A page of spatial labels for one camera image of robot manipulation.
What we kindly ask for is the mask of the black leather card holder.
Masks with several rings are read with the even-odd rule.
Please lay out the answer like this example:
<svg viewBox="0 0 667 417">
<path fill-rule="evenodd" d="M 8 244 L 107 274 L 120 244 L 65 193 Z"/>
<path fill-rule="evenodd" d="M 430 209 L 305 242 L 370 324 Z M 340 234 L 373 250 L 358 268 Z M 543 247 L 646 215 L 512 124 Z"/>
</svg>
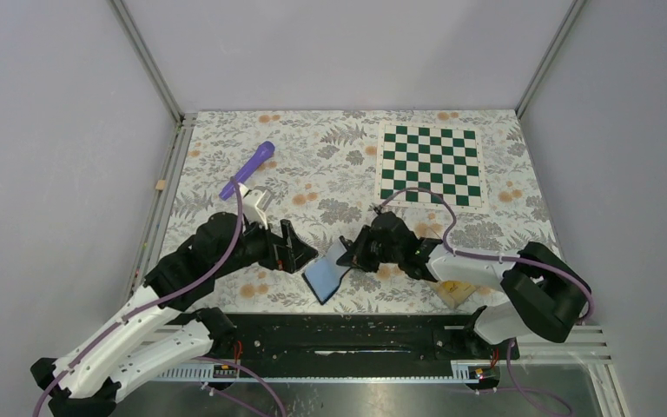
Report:
<svg viewBox="0 0 667 417">
<path fill-rule="evenodd" d="M 351 269 L 349 265 L 339 264 L 339 259 L 346 251 L 345 245 L 337 241 L 302 273 L 305 283 L 320 305 L 325 305 L 333 297 L 340 288 L 343 277 Z"/>
</svg>

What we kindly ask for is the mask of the clear box of cards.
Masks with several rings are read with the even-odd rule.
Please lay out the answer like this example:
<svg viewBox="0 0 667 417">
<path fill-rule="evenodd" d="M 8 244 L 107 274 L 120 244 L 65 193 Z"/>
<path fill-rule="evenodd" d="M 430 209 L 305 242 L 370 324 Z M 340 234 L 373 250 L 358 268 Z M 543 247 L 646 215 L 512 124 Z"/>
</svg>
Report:
<svg viewBox="0 0 667 417">
<path fill-rule="evenodd" d="M 472 284 L 460 281 L 440 281 L 431 284 L 435 294 L 452 309 L 463 304 L 477 289 Z"/>
</svg>

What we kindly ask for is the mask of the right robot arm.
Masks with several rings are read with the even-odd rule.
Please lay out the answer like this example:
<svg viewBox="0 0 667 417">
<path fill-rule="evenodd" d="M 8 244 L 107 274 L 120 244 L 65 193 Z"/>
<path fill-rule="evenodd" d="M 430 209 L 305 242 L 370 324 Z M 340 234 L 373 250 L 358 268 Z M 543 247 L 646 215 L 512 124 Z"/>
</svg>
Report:
<svg viewBox="0 0 667 417">
<path fill-rule="evenodd" d="M 505 340 L 527 334 L 564 342 L 591 309 L 591 289 L 545 245 L 529 242 L 501 255 L 451 248 L 443 239 L 418 237 L 391 212 L 378 214 L 352 241 L 342 239 L 341 267 L 376 272 L 393 264 L 414 280 L 459 281 L 504 294 L 506 301 L 484 306 L 463 335 L 465 350 L 484 358 Z"/>
</svg>

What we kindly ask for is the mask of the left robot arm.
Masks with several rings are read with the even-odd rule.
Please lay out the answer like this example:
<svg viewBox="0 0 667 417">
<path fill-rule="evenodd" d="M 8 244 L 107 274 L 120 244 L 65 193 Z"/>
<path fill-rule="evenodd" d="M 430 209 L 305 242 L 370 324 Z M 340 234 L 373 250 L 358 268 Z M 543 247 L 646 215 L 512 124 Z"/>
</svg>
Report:
<svg viewBox="0 0 667 417">
<path fill-rule="evenodd" d="M 211 215 L 176 251 L 164 256 L 131 298 L 89 340 L 60 358 L 30 368 L 55 416 L 109 416 L 119 402 L 156 376 L 205 354 L 234 348 L 235 327 L 219 308 L 201 308 L 164 339 L 145 337 L 185 314 L 215 289 L 215 281 L 253 265 L 296 273 L 317 256 L 292 223 L 276 235 L 241 216 Z"/>
</svg>

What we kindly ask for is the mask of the floral tablecloth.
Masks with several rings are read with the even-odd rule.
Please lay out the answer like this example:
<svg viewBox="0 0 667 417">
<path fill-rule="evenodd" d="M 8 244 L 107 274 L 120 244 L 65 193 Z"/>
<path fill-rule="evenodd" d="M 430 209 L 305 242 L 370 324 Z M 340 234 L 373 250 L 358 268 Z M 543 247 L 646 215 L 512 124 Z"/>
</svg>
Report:
<svg viewBox="0 0 667 417">
<path fill-rule="evenodd" d="M 368 111 L 206 111 L 186 142 L 182 173 L 162 252 L 171 253 L 217 212 L 235 212 L 220 191 L 262 142 L 274 155 L 248 179 L 271 194 L 269 221 L 288 219 L 320 253 L 340 236 L 354 238 L 373 219 L 376 159 L 382 122 L 474 129 L 484 152 L 488 211 L 451 218 L 443 208 L 391 210 L 418 236 L 448 234 L 465 249 L 507 252 L 528 242 L 558 251 L 518 118 L 511 109 Z M 339 291 L 320 304 L 300 275 L 252 266 L 227 275 L 197 302 L 225 313 L 440 314 L 446 305 L 423 281 L 395 266 L 348 273 Z"/>
</svg>

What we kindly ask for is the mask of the purple toy microphone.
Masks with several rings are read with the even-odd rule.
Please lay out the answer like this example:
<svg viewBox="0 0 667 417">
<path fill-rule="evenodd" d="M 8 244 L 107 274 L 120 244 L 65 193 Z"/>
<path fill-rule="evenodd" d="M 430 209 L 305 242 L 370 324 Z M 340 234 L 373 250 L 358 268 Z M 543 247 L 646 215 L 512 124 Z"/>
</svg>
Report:
<svg viewBox="0 0 667 417">
<path fill-rule="evenodd" d="M 269 160 L 275 152 L 275 146 L 270 141 L 261 143 L 254 154 L 234 175 L 238 183 L 244 183 L 264 162 Z M 226 201 L 234 193 L 234 185 L 229 181 L 219 193 L 219 197 Z"/>
</svg>

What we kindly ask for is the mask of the green white chessboard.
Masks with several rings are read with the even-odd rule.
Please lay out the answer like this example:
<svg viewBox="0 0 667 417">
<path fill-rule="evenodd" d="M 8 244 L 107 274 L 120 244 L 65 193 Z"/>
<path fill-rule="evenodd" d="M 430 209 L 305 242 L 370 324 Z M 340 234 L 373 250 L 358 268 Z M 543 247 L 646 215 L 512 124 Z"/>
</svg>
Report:
<svg viewBox="0 0 667 417">
<path fill-rule="evenodd" d="M 489 211 L 484 152 L 474 128 L 381 122 L 374 195 L 393 205 L 459 213 Z"/>
</svg>

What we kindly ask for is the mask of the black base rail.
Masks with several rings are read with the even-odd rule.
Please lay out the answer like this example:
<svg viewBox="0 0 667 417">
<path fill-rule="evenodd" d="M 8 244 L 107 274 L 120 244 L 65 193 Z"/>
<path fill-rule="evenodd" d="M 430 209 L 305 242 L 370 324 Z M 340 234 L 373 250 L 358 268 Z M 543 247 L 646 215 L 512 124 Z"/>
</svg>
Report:
<svg viewBox="0 0 667 417">
<path fill-rule="evenodd" d="M 452 363 L 490 364 L 520 353 L 478 341 L 463 314 L 229 313 L 241 364 L 265 378 L 415 378 L 452 375 Z"/>
</svg>

